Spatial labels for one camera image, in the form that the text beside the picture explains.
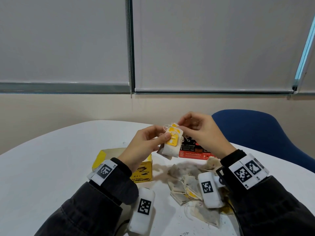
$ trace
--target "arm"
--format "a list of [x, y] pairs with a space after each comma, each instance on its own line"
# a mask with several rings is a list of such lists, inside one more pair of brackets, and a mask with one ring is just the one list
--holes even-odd
[[148, 155], [171, 138], [164, 132], [160, 126], [139, 130], [125, 151], [112, 159], [117, 167], [105, 181], [100, 186], [93, 181], [84, 183], [45, 221], [35, 236], [114, 235], [122, 212], [121, 203], [130, 205], [139, 195], [130, 176]]
[[221, 159], [226, 186], [244, 235], [298, 235], [315, 233], [315, 217], [273, 177], [250, 189], [239, 182], [229, 166], [244, 156], [223, 136], [211, 116], [189, 112], [178, 122], [184, 134]]

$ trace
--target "chair backrest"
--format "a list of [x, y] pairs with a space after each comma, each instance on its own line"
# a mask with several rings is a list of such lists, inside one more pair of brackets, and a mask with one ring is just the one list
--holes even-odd
[[298, 149], [270, 114], [227, 109], [212, 115], [229, 142], [302, 166], [315, 173], [315, 159]]

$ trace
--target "wall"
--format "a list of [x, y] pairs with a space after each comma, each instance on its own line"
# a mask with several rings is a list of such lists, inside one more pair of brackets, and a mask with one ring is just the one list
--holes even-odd
[[176, 122], [187, 111], [259, 110], [273, 115], [293, 143], [315, 158], [315, 98], [266, 95], [0, 94], [0, 154], [42, 134], [73, 124], [122, 120]]

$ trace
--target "white table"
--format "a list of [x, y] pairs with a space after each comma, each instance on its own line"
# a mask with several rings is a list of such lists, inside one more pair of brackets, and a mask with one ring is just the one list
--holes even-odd
[[[87, 180], [98, 152], [126, 147], [148, 124], [98, 120], [65, 127], [23, 143], [0, 156], [0, 235], [34, 235], [44, 221]], [[315, 174], [293, 163], [235, 145], [252, 153], [283, 186], [315, 214]], [[156, 193], [151, 236], [237, 235], [236, 222], [222, 216], [221, 227], [186, 218], [169, 195], [167, 167], [203, 160], [153, 154], [153, 182], [139, 183]]]

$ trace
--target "black cable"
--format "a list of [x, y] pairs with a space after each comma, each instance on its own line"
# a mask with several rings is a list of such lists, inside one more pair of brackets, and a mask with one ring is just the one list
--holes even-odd
[[239, 232], [240, 232], [241, 236], [243, 236], [243, 235], [244, 235], [244, 234], [243, 234], [243, 230], [242, 230], [241, 225], [240, 225], [240, 223], [239, 223], [239, 221], [238, 221], [236, 212], [235, 212], [233, 206], [232, 206], [227, 200], [226, 200], [226, 202], [227, 202], [227, 204], [231, 207], [231, 209], [233, 210], [233, 213], [234, 213], [234, 215], [235, 215], [235, 218], [236, 218], [237, 223], [238, 223], [238, 226], [239, 226]]
[[118, 233], [118, 231], [120, 230], [121, 226], [123, 226], [123, 225], [126, 224], [126, 223], [129, 223], [129, 221], [130, 221], [130, 219], [126, 219], [124, 222], [122, 222], [122, 223], [120, 224], [120, 226], [117, 228], [117, 230], [116, 230], [114, 236], [117, 235], [117, 233]]

